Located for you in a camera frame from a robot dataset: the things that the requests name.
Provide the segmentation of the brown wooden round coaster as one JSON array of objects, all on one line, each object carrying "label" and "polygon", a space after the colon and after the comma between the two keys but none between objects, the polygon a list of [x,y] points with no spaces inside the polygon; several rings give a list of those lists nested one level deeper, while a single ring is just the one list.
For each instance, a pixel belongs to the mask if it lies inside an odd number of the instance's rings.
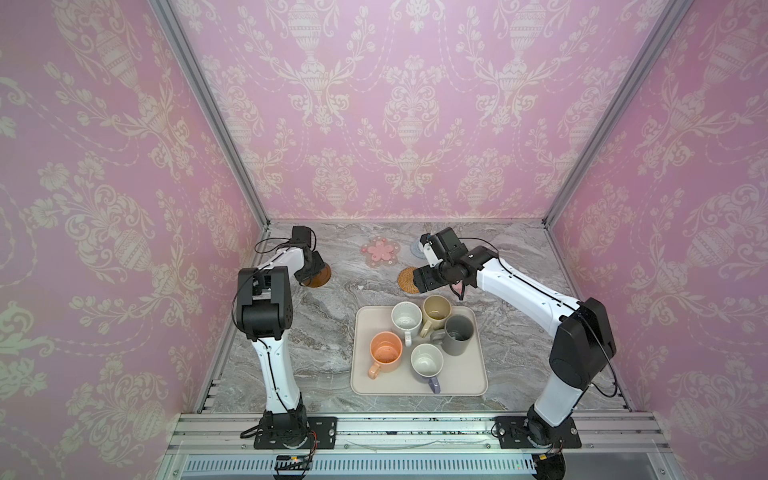
[{"label": "brown wooden round coaster", "polygon": [[317,272],[311,279],[303,283],[303,286],[309,288],[319,288],[329,282],[332,276],[331,267],[325,264],[324,267]]}]

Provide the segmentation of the woven rattan round coaster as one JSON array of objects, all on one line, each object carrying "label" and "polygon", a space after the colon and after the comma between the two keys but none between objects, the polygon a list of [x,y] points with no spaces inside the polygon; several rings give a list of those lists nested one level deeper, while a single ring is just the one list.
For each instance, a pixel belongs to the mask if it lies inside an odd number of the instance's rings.
[{"label": "woven rattan round coaster", "polygon": [[398,274],[397,285],[406,294],[417,295],[420,293],[414,282],[415,270],[415,267],[407,267]]}]

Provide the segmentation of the pink flower silicone coaster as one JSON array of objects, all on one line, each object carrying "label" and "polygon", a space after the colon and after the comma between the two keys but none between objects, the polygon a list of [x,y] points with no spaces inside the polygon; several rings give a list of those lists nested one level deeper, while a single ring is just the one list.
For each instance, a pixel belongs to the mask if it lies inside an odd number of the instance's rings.
[{"label": "pink flower silicone coaster", "polygon": [[360,252],[365,258],[365,263],[371,268],[391,266],[398,263],[400,244],[378,236],[362,245]]}]

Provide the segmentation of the blue round woven coaster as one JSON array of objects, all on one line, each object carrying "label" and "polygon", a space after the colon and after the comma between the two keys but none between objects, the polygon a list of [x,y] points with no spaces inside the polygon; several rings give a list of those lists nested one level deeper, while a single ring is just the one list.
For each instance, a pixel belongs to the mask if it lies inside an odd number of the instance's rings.
[{"label": "blue round woven coaster", "polygon": [[426,255],[425,255],[424,250],[423,250],[423,244],[421,243],[420,240],[416,240],[416,241],[414,241],[411,244],[410,252],[411,252],[411,254],[415,258],[417,258],[419,260],[425,260],[426,259]]}]

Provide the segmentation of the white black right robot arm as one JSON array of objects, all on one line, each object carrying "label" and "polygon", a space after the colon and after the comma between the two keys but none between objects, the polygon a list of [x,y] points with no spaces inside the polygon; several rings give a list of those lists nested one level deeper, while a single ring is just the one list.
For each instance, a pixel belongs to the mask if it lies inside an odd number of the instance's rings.
[{"label": "white black right robot arm", "polygon": [[416,269],[413,284],[421,293],[455,284],[482,290],[528,316],[552,337],[551,373],[525,423],[536,446],[556,442],[555,430],[570,419],[594,378],[616,354],[607,310],[600,301],[563,295],[484,247],[453,263],[440,260]]}]

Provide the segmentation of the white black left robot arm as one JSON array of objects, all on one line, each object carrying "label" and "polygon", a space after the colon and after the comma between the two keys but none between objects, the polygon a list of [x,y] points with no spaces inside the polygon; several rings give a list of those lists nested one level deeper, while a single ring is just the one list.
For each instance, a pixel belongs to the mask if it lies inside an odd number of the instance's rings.
[{"label": "white black left robot arm", "polygon": [[257,267],[243,268],[231,316],[235,327],[251,342],[260,362],[266,404],[258,424],[242,433],[256,448],[304,448],[309,420],[294,378],[287,333],[293,324],[291,281],[308,284],[326,264],[308,246],[282,246]]}]

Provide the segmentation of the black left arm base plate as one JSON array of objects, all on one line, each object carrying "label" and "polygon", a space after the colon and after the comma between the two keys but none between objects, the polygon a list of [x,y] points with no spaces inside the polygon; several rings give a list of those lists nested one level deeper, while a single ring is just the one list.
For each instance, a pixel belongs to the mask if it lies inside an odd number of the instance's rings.
[{"label": "black left arm base plate", "polygon": [[256,450],[296,450],[313,447],[333,449],[337,422],[336,417],[268,415],[256,426],[253,447]]}]

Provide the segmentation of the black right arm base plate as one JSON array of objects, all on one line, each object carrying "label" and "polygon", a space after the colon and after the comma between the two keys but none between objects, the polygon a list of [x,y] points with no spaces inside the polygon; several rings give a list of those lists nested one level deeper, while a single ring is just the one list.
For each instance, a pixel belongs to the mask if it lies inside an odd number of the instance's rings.
[{"label": "black right arm base plate", "polygon": [[530,428],[526,415],[497,416],[492,435],[502,449],[579,449],[582,441],[574,420],[569,417],[557,427],[535,420]]}]

